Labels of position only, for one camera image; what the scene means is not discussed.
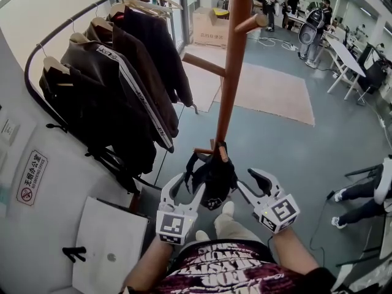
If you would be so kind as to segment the black metal garment rail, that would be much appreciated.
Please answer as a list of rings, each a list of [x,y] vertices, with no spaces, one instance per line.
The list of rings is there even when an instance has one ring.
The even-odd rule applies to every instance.
[[[93,24],[95,26],[101,26],[101,27],[104,27],[104,28],[111,31],[113,29],[112,26],[115,24],[110,22],[108,20],[108,17],[110,15],[115,15],[118,12],[120,13],[120,15],[123,15],[124,9],[126,7],[130,8],[131,10],[134,10],[136,12],[140,12],[140,13],[143,13],[146,15],[151,15],[154,17],[162,18],[167,24],[167,19],[170,18],[170,14],[173,11],[173,7],[171,5],[174,5],[175,7],[178,8],[178,4],[173,2],[172,0],[122,0],[122,2],[114,4],[111,7],[110,12],[106,17],[95,17],[91,20],[90,24]],[[70,36],[69,41],[70,40],[73,40],[76,43],[96,41],[96,40],[87,39],[85,36],[85,32],[83,32],[83,33],[74,32]],[[119,184],[123,188],[125,188],[126,191],[128,191],[130,193],[136,193],[137,192],[137,184],[141,182],[141,176],[144,174],[143,173],[140,175],[131,174],[131,172],[128,171],[128,169],[125,167],[122,160],[114,153],[114,150],[112,147],[108,147],[107,149],[105,149],[103,151],[99,151],[99,150],[96,150],[90,146],[85,145],[81,140],[79,140],[74,135],[74,133],[68,128],[67,123],[59,116],[59,114],[45,100],[45,97],[43,95],[43,92],[42,92],[40,86],[38,88],[35,88],[33,86],[31,79],[30,79],[30,69],[31,69],[31,64],[32,64],[33,59],[34,59],[34,55],[29,55],[27,58],[26,65],[24,68],[24,82],[25,82],[26,88],[27,88],[28,92],[30,93],[30,95],[32,96],[32,98],[43,108],[44,111],[46,111],[46,113],[48,115],[51,116],[52,122],[48,124],[48,128],[50,128],[50,129],[58,128],[67,134],[73,135],[79,142],[81,142],[86,147],[86,155],[88,157],[92,157],[96,162],[100,163],[104,168],[106,168],[108,170],[108,172],[114,176],[114,178],[117,180],[117,182],[119,182]],[[66,65],[62,64],[61,59],[56,59],[51,56],[45,56],[43,59],[43,70],[53,67],[55,69],[60,70],[61,72],[65,73],[65,74],[69,73],[69,67],[71,67],[71,66],[68,64],[66,64]],[[154,146],[156,149],[157,149],[157,147],[161,147],[155,141],[154,141]]]

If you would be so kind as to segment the dark maroon jacket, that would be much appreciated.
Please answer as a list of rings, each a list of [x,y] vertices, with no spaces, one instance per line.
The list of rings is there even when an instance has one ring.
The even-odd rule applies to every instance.
[[[162,18],[136,12],[126,7],[123,15],[110,15],[108,20],[134,36],[147,49],[173,103],[194,104],[189,80],[179,53]]]

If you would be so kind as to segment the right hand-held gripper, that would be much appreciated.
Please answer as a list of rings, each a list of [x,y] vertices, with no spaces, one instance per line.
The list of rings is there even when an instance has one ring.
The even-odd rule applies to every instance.
[[[280,190],[280,184],[272,174],[258,168],[248,168],[247,172],[263,194],[256,194],[243,181],[237,181],[237,187],[248,204],[254,207],[259,223],[273,234],[291,226],[300,214],[293,196]]]

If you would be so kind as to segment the white table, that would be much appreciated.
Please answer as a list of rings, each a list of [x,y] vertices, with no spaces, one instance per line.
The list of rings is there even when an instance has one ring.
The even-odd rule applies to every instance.
[[[346,49],[346,47],[342,43],[330,37],[327,37],[326,41],[329,43],[330,48],[332,48],[332,50],[334,51],[334,55],[332,55],[330,50],[328,50],[328,53],[332,57],[333,62],[335,63],[339,71],[339,75],[337,76],[337,79],[335,79],[334,83],[327,90],[327,93],[331,94],[333,89],[340,82],[343,81],[346,82],[348,85],[350,85],[349,90],[347,91],[344,97],[344,100],[348,100],[348,98],[350,97],[354,89],[359,89],[359,83],[358,83],[359,78],[360,77],[365,78],[366,75],[362,70],[362,68],[360,67],[360,65],[355,60],[355,58],[351,55],[351,53],[348,51],[348,49]],[[348,71],[351,71],[356,74],[353,80],[347,78],[346,74]]]

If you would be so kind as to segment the black jacket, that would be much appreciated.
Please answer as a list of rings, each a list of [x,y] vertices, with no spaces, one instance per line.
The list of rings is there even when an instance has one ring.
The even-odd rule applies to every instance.
[[[112,147],[133,175],[152,171],[156,158],[148,115],[135,96],[103,85],[69,67],[63,73],[44,69],[39,86],[45,100],[85,145],[103,151]]]

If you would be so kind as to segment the red and white wall sign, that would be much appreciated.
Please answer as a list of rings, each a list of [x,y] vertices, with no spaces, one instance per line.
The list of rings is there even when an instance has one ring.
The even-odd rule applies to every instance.
[[[47,163],[48,159],[38,150],[31,152],[18,186],[16,196],[18,202],[28,206],[34,204]]]

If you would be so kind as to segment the white wall notice card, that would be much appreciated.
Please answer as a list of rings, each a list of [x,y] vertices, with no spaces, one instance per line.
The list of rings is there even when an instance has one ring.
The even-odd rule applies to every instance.
[[[9,117],[6,117],[0,124],[0,139],[7,145],[11,145],[17,135],[19,125],[15,124]]]

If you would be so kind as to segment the black bag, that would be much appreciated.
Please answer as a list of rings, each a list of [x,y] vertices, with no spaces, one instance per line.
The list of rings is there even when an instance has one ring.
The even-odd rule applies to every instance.
[[[232,161],[227,158],[224,162],[220,154],[193,153],[186,165],[184,182],[188,192],[195,194],[204,184],[205,191],[200,204],[210,211],[218,209],[229,192],[237,188],[237,180]]]

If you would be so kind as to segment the brown cardboard box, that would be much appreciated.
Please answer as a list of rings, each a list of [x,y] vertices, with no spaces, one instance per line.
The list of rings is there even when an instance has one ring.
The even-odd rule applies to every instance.
[[[226,48],[229,19],[219,18],[214,9],[199,7],[193,12],[194,43]]]

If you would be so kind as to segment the wooden coat stand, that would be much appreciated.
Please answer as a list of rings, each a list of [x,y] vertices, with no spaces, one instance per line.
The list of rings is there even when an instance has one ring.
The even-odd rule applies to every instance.
[[[219,67],[207,60],[185,53],[183,62],[199,67],[221,77],[221,100],[217,132],[211,150],[195,148],[196,153],[210,154],[228,162],[228,155],[223,142],[228,131],[230,118],[238,89],[239,77],[243,65],[247,33],[256,28],[265,27],[268,19],[262,14],[251,15],[251,0],[230,0],[228,43],[225,67]]]

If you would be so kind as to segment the dark jacket with white stripe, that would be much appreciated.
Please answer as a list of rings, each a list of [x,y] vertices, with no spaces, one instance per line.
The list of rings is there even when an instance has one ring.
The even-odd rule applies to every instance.
[[[76,43],[70,40],[61,63],[112,90],[147,118],[153,140],[168,152],[174,152],[178,117],[164,86],[143,80],[124,55],[97,41]]]

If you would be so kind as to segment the person's left forearm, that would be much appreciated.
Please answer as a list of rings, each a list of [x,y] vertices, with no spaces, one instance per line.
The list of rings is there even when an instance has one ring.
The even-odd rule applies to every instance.
[[[174,246],[155,237],[138,263],[125,278],[121,294],[129,288],[136,292],[150,292],[165,277]]]

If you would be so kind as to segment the person's maroon printed t-shirt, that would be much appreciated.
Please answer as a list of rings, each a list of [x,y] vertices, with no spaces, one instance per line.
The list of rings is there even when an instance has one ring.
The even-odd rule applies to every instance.
[[[187,246],[150,294],[331,294],[335,281],[278,265],[262,243],[221,239]]]

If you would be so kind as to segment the white oval frame pack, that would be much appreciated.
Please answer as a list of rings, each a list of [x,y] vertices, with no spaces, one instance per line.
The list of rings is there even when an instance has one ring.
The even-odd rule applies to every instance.
[[[324,27],[324,19],[325,15],[322,8],[315,8],[309,12],[298,33],[298,38],[302,45],[310,45],[313,42],[317,35],[317,30]]]

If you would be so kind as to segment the white square panel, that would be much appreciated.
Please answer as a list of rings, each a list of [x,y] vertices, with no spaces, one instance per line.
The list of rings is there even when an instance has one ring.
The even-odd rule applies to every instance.
[[[88,197],[76,246],[72,286],[83,294],[118,294],[138,262],[149,220]]]

